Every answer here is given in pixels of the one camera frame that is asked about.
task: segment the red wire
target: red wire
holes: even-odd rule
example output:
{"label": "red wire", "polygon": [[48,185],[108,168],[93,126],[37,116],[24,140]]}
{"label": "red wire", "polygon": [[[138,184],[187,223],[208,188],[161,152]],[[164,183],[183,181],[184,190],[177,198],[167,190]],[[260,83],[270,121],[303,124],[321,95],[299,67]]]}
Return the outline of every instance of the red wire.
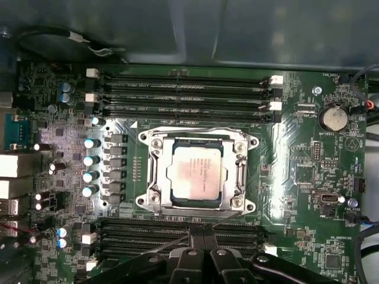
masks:
{"label": "red wire", "polygon": [[27,233],[34,233],[35,232],[34,230],[29,230],[29,229],[27,229],[27,230],[21,230],[19,228],[12,227],[12,226],[9,226],[9,225],[3,224],[3,223],[0,223],[0,225],[2,225],[6,229],[14,230],[16,232],[19,232],[19,231],[21,231],[21,232],[27,232]]}

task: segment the cable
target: cable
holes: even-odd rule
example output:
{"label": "cable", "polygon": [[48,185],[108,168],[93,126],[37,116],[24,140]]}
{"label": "cable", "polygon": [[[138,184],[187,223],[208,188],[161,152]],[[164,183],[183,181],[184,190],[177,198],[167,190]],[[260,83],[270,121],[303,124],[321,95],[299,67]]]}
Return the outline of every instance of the cable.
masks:
{"label": "cable", "polygon": [[39,36],[39,35],[53,35],[53,36],[66,37],[70,40],[76,41],[77,43],[86,45],[87,48],[90,49],[90,51],[92,51],[93,54],[98,57],[109,57],[114,54],[112,49],[110,49],[109,47],[103,45],[102,43],[98,41],[85,38],[81,34],[77,34],[77,33],[74,33],[73,31],[66,30],[63,28],[45,27],[45,26],[32,26],[32,27],[27,27],[27,28],[22,29],[21,31],[16,33],[16,35],[13,38],[14,46],[18,51],[22,53],[28,53],[38,59],[49,61],[48,58],[46,58],[42,54],[26,48],[22,44],[22,42],[26,38],[29,38],[32,36]]}
{"label": "cable", "polygon": [[379,244],[375,244],[373,246],[365,247],[364,249],[362,249],[361,257],[364,258],[373,253],[379,253]]}
{"label": "cable", "polygon": [[379,63],[375,63],[375,64],[372,64],[372,65],[369,65],[365,68],[363,68],[361,71],[359,71],[357,74],[354,75],[353,78],[351,78],[351,81],[350,81],[350,88],[351,90],[353,91],[353,93],[359,97],[360,99],[362,99],[363,101],[367,101],[368,99],[366,98],[366,96],[359,90],[358,86],[355,84],[356,80],[362,76],[363,74],[366,74],[368,71],[370,70],[373,70],[375,68],[378,68],[379,67]]}
{"label": "cable", "polygon": [[353,242],[354,259],[356,266],[356,274],[358,275],[361,284],[367,284],[367,279],[362,265],[361,246],[365,238],[379,233],[378,222],[373,222],[373,226],[361,231]]}
{"label": "cable", "polygon": [[375,133],[367,132],[366,139],[379,142],[379,135]]}

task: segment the motherboard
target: motherboard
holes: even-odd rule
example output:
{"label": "motherboard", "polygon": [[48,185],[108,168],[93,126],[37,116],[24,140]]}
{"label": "motherboard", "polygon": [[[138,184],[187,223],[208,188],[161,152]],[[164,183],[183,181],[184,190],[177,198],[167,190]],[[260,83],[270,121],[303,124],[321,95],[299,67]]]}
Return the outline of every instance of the motherboard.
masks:
{"label": "motherboard", "polygon": [[45,224],[34,283],[80,283],[225,218],[220,247],[356,283],[359,225],[345,216],[365,190],[366,114],[345,78],[20,62],[4,150],[41,164],[12,176],[32,183],[32,210],[7,224]]}

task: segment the cpu socket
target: cpu socket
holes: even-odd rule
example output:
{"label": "cpu socket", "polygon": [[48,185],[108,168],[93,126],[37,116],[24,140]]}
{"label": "cpu socket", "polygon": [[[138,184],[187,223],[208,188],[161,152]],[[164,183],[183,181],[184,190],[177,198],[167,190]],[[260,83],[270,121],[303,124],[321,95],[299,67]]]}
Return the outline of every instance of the cpu socket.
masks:
{"label": "cpu socket", "polygon": [[146,193],[136,204],[156,215],[248,214],[248,151],[259,140],[238,129],[158,127],[141,132],[148,146]]}

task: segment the screw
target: screw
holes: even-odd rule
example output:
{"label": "screw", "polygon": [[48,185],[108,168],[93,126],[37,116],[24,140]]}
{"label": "screw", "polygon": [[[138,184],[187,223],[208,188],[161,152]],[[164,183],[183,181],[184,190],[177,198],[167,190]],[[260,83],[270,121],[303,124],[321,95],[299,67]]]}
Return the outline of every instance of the screw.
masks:
{"label": "screw", "polygon": [[313,89],[312,89],[313,95],[318,96],[318,95],[321,95],[321,93],[322,93],[321,87],[318,87],[318,86],[313,87]]}
{"label": "screw", "polygon": [[348,206],[350,208],[356,208],[356,207],[358,207],[358,200],[356,200],[355,198],[350,198],[348,200]]}
{"label": "screw", "polygon": [[226,250],[218,250],[218,251],[217,251],[217,254],[218,254],[219,256],[225,256],[225,255],[227,254],[227,251],[226,251]]}
{"label": "screw", "polygon": [[233,206],[233,207],[238,208],[238,207],[241,207],[242,204],[243,204],[243,201],[242,201],[241,198],[239,198],[239,197],[234,197],[234,198],[232,199],[232,206]]}
{"label": "screw", "polygon": [[241,153],[241,152],[243,152],[244,150],[245,150],[245,145],[243,145],[243,143],[238,142],[238,143],[235,144],[235,151],[236,151],[237,153]]}
{"label": "screw", "polygon": [[156,203],[159,202],[159,200],[160,200],[160,196],[159,196],[158,193],[153,193],[152,196],[150,197],[150,199],[151,199],[151,201],[152,201],[153,203],[156,204]]}
{"label": "screw", "polygon": [[149,262],[157,262],[158,259],[156,257],[151,257],[149,258]]}
{"label": "screw", "polygon": [[155,149],[160,149],[162,147],[162,141],[160,141],[160,139],[154,139],[152,141],[152,147]]}
{"label": "screw", "polygon": [[268,262],[268,258],[265,256],[258,256],[256,259],[259,262]]}

